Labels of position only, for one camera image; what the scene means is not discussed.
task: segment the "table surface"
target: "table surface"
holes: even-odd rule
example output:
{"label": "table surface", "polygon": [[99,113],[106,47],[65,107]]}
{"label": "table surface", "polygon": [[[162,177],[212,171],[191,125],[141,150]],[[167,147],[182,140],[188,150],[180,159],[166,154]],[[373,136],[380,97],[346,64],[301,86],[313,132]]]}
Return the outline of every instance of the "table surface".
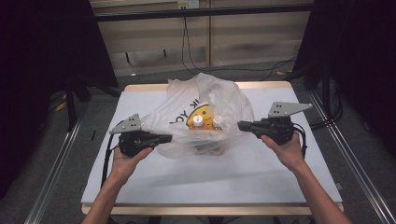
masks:
{"label": "table surface", "polygon": [[[263,98],[276,98],[278,101],[287,100],[288,102],[295,101],[297,103],[297,99],[294,92],[292,91],[289,82],[239,82],[236,84],[239,86],[240,89],[244,91],[247,98],[251,101],[254,107],[253,110],[255,112],[255,119],[266,117],[265,113],[263,113],[262,111],[268,111],[269,104],[272,103],[271,102],[269,104],[263,104],[263,107],[260,108],[257,107],[258,99],[256,99],[257,97],[255,97],[255,95],[257,95],[258,90],[266,90],[262,93],[265,93]],[[156,94],[155,91],[163,93],[166,90],[167,86],[167,84],[130,85],[125,88],[125,91],[123,93],[124,96],[121,96],[121,98],[125,98],[131,92],[136,92],[136,94],[138,94],[138,92],[142,91],[141,93],[147,95]],[[109,129],[114,126],[113,123],[118,123],[119,117],[125,117],[126,114],[124,115],[120,113],[120,111],[123,110],[127,109],[123,108],[122,105],[120,105],[119,103],[114,116],[117,118],[116,120],[114,120],[115,118],[113,118]],[[323,188],[326,189],[332,199],[338,204],[340,209],[343,210],[341,197],[333,183],[329,169],[327,168],[327,165],[323,160],[320,150],[318,149],[318,144],[316,143],[316,140],[313,137],[311,130],[309,129],[309,125],[307,124],[304,114],[299,113],[297,115],[293,115],[291,118],[293,122],[301,124],[307,133],[308,150],[306,154],[306,160],[308,164],[311,166],[314,174],[317,176]],[[188,169],[189,167],[187,166],[187,164],[191,166],[194,163],[199,163],[202,161],[199,161],[200,159],[196,158],[183,160],[184,163],[181,160],[166,160],[163,156],[159,155],[156,150],[154,150],[154,152],[152,153],[154,154],[153,156],[150,155],[150,157],[146,158],[144,162],[141,162],[142,164],[139,163],[139,166],[137,167],[134,175],[130,178],[132,179],[132,181],[129,181],[128,184],[124,186],[124,191],[121,191],[120,197],[116,201],[116,205],[113,208],[112,214],[148,216],[310,215],[311,212],[306,205],[304,196],[300,192],[297,181],[295,180],[294,176],[292,176],[292,173],[289,172],[285,167],[283,167],[274,155],[271,155],[269,153],[270,150],[262,150],[264,144],[261,143],[261,141],[257,140],[253,134],[251,134],[250,138],[251,139],[249,140],[249,143],[253,142],[254,144],[249,145],[249,148],[259,147],[257,151],[253,150],[253,153],[241,153],[241,150],[232,150],[231,152],[227,152],[228,154],[225,154],[226,156],[221,156],[217,159],[213,159],[213,156],[212,159],[210,159],[209,157],[206,158],[205,162],[217,160],[216,163],[227,166],[226,163],[229,163],[227,160],[232,160],[233,155],[237,157],[238,160],[233,160],[233,162],[238,167],[238,169],[242,170],[242,173],[235,175],[233,172],[227,173],[227,171],[223,170],[223,173],[220,174],[220,177],[223,177],[224,179],[220,180],[218,180],[219,176],[216,175],[217,172],[213,172],[213,175],[206,175],[206,177],[202,177],[196,181],[183,177],[183,181],[187,183],[177,183],[179,176],[173,175],[172,173],[171,174],[173,175],[173,177],[169,177],[171,179],[162,179],[162,181],[158,180],[158,178],[161,179],[166,175],[170,175],[170,172],[175,171],[168,170],[168,168],[166,168],[168,166],[172,166],[174,163],[177,163],[177,165],[179,165],[179,167],[182,169]],[[106,150],[107,141],[108,136],[104,139],[104,143],[101,147],[101,152],[104,152],[104,150]],[[90,210],[90,206],[94,200],[94,197],[99,190],[99,188],[97,187],[98,185],[94,185],[93,183],[99,181],[97,179],[101,177],[101,171],[103,167],[103,158],[101,158],[101,154],[103,153],[101,152],[96,159],[95,165],[92,167],[90,179],[81,200],[82,211],[85,214],[88,213],[88,211]],[[149,172],[150,174],[148,174],[148,172],[145,171],[147,169],[152,169],[154,164],[161,165],[161,163],[163,165],[167,164],[166,167],[163,167],[163,169],[161,170],[155,170],[154,174],[152,174],[151,172]],[[251,163],[251,166],[244,167],[247,163]],[[155,189],[150,184],[148,184],[148,181],[146,181],[146,184],[141,185],[136,185],[136,183],[129,184],[130,182],[139,182],[139,180],[140,182],[142,182],[141,180],[147,180],[148,178],[151,178],[151,180],[156,179],[156,181],[153,182],[153,185],[157,185],[157,187],[161,186],[162,189]],[[264,182],[266,184],[260,186],[260,183],[258,186],[258,181]],[[217,186],[219,186],[219,188],[228,188],[229,186],[233,187],[229,189],[217,189]],[[196,200],[190,197],[200,197],[200,200]]]}

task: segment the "white plastic bag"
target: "white plastic bag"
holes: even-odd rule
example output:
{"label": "white plastic bag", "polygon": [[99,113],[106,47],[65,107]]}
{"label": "white plastic bag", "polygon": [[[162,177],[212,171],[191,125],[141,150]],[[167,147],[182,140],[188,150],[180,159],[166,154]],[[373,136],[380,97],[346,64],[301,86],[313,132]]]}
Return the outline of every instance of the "white plastic bag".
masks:
{"label": "white plastic bag", "polygon": [[234,82],[201,73],[187,81],[169,80],[166,100],[142,118],[142,128],[172,134],[171,143],[156,149],[167,158],[180,159],[207,152],[222,154],[247,134],[239,131],[239,120],[254,120],[244,93]]}

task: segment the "black wall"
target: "black wall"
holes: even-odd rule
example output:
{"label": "black wall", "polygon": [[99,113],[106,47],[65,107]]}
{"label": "black wall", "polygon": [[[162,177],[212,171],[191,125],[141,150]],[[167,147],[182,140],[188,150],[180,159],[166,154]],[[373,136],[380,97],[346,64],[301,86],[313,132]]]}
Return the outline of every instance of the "black wall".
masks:
{"label": "black wall", "polygon": [[294,69],[314,89],[328,71],[342,93],[396,156],[395,1],[317,0],[332,3],[310,15]]}
{"label": "black wall", "polygon": [[71,20],[92,15],[88,0],[0,7],[0,198],[35,147],[50,96],[69,76],[117,86],[97,23]]}

